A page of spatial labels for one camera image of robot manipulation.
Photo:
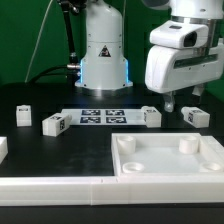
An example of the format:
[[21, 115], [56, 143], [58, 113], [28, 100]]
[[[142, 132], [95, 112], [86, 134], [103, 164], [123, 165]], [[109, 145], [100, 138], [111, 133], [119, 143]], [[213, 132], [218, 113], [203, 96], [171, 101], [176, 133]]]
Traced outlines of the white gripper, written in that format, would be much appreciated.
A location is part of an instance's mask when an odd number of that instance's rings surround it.
[[175, 98], [171, 91], [194, 86], [192, 94], [201, 97], [205, 90], [202, 83], [219, 79], [223, 71], [223, 44], [211, 48], [207, 56], [197, 56], [193, 49], [153, 46], [147, 58], [145, 84], [154, 92], [165, 93], [164, 110], [173, 112]]

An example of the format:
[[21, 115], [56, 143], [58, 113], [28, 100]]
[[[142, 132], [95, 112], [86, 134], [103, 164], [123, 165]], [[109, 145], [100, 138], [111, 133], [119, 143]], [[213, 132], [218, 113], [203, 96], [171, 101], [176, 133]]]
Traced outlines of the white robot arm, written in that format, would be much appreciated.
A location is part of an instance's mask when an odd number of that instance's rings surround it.
[[[217, 80], [224, 72], [224, 0], [142, 0], [151, 9], [171, 11], [171, 18], [151, 31], [145, 84], [174, 109], [174, 92]], [[87, 51], [76, 85], [96, 95], [132, 85], [123, 55], [121, 14], [104, 0], [87, 0]]]

